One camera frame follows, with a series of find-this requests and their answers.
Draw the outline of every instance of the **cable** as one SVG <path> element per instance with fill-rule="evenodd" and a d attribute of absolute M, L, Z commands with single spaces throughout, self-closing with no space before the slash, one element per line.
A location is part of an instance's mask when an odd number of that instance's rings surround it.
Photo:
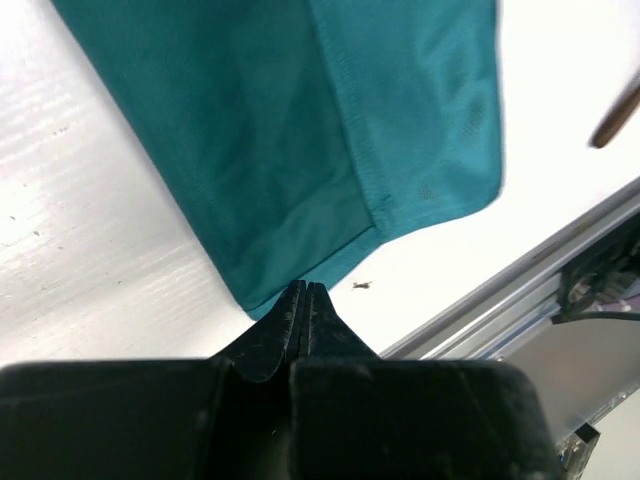
<path fill-rule="evenodd" d="M 640 312 L 585 312 L 574 313 L 572 315 L 560 314 L 551 318 L 554 325 L 562 323 L 578 322 L 580 320 L 626 320 L 631 322 L 640 322 Z"/>

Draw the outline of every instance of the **white table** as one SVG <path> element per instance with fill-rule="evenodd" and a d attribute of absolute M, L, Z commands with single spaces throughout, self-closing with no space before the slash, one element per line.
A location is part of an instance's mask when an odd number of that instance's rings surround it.
<path fill-rule="evenodd" d="M 0 2 L 0 40 L 0 365 L 208 356 L 250 327 L 52 5 Z M 501 196 L 331 292 L 378 352 L 640 177 L 640 113 L 587 147 L 640 68 L 638 0 L 504 0 L 500 53 Z"/>

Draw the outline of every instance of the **cloth fold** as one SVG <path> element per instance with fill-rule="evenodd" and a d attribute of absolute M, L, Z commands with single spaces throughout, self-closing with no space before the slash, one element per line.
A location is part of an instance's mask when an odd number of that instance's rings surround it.
<path fill-rule="evenodd" d="M 240 305 L 498 194 L 494 0 L 53 0 Z"/>

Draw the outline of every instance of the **teal cloth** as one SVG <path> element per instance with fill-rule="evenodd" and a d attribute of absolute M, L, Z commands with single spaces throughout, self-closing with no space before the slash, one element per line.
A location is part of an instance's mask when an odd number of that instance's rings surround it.
<path fill-rule="evenodd" d="M 494 0 L 53 1 L 254 318 L 499 192 Z"/>

